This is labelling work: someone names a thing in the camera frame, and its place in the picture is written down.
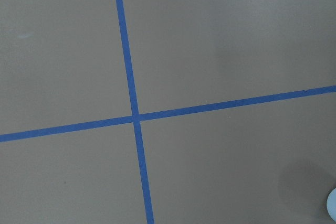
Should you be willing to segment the light blue cup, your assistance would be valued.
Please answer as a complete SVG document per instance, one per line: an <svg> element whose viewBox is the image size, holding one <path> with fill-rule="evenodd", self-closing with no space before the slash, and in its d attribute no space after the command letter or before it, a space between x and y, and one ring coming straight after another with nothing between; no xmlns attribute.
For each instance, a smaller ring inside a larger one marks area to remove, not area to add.
<svg viewBox="0 0 336 224"><path fill-rule="evenodd" d="M327 212L330 218L336 222L336 189L333 189L328 197L326 202Z"/></svg>

